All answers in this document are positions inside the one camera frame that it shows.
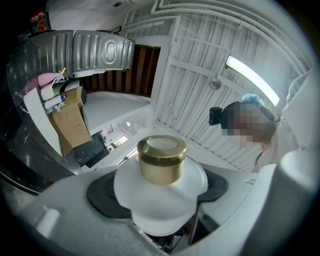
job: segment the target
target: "gold cylindrical container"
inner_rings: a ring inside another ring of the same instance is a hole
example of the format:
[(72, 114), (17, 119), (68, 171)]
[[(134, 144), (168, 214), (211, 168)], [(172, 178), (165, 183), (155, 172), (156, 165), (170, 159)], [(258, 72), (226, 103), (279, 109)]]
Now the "gold cylindrical container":
[(140, 171), (149, 182), (169, 185), (177, 181), (186, 158), (186, 143), (177, 137), (155, 135), (139, 141)]

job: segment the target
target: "cardboard box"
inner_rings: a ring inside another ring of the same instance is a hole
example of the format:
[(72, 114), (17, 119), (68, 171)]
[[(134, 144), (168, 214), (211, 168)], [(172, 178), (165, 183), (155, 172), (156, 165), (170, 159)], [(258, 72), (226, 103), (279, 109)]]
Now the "cardboard box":
[(51, 113), (64, 156), (73, 148), (92, 141), (84, 118), (81, 91), (81, 86), (68, 90), (66, 106), (63, 106), (60, 112)]

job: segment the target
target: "fluorescent light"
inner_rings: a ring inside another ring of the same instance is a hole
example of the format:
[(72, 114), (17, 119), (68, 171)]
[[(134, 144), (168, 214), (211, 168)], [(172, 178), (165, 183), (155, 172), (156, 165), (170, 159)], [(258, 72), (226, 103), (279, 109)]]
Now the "fluorescent light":
[(226, 65), (239, 72), (241, 75), (254, 83), (265, 94), (265, 96), (268, 97), (268, 99), (274, 106), (278, 104), (280, 98), (276, 94), (276, 92), (260, 75), (253, 71), (250, 67), (231, 55), (226, 60)]

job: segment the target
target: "black rubber base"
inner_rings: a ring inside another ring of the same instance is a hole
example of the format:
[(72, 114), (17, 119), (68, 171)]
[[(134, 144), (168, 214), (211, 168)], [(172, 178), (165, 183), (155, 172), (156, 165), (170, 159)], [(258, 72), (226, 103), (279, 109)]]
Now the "black rubber base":
[(116, 171), (114, 170), (93, 181), (86, 191), (86, 197), (98, 212), (108, 218), (131, 219), (131, 211), (122, 207), (115, 195)]
[[(115, 195), (116, 171), (114, 170), (93, 181), (86, 191), (86, 196), (91, 205), (104, 216), (114, 219), (131, 219), (131, 211), (122, 207)], [(198, 204), (213, 202), (228, 189), (228, 182), (225, 178), (206, 169), (204, 171), (208, 179), (208, 190), (198, 195)]]

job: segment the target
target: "black device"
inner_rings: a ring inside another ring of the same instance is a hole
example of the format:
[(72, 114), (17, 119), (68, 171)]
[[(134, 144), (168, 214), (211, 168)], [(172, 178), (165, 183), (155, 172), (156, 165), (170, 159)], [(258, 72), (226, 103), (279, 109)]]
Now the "black device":
[(215, 126), (220, 124), (222, 119), (222, 107), (214, 106), (209, 110), (209, 125)]

